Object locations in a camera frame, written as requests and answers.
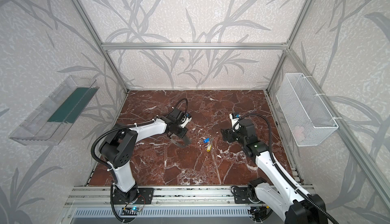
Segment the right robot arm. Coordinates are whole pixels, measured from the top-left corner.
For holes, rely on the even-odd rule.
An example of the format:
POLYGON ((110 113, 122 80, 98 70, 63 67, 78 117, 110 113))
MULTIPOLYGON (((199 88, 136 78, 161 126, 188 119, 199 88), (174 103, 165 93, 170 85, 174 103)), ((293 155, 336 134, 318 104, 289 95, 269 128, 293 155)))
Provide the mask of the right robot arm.
POLYGON ((249 183, 249 198, 267 204, 286 224, 326 224, 326 206, 317 194, 310 194, 275 159, 270 147, 260 141, 249 119, 231 118, 232 126, 222 129, 224 141, 238 142, 242 150, 271 180, 249 183))

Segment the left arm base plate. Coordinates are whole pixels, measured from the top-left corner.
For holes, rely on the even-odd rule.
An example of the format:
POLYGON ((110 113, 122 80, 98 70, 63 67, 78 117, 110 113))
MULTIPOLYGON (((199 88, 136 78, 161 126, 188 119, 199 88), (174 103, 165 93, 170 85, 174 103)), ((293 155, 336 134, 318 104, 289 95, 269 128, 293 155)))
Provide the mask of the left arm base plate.
POLYGON ((131 189, 128 193, 122 192, 114 187, 112 194, 112 203, 114 205, 139 204, 150 205, 154 194, 154 188, 138 187, 131 189))

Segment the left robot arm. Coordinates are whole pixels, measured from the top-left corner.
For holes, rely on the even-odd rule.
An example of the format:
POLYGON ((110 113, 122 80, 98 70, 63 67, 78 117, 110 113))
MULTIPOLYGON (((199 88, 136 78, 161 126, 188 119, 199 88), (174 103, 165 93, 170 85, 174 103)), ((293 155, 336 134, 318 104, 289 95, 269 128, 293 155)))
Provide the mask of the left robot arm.
POLYGON ((94 154, 94 147, 91 148, 91 154, 96 161, 105 165, 111 172, 117 189, 124 194, 129 194, 136 189, 136 181, 132 176, 130 166, 136 143, 154 135, 167 134, 174 145, 184 148, 191 143, 186 136, 188 132, 186 126, 191 120, 190 113, 175 108, 168 115, 157 116, 148 122, 117 125, 100 136, 94 143, 97 145, 102 139, 105 140, 99 152, 106 161, 94 154))

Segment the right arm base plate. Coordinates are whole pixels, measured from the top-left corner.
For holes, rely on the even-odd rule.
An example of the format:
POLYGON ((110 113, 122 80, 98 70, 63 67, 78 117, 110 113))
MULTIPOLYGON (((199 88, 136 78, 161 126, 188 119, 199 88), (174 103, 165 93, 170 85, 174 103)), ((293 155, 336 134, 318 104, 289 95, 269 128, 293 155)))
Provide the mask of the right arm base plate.
POLYGON ((231 194, 234 197, 235 204, 251 204, 249 199, 248 187, 231 186, 231 194))

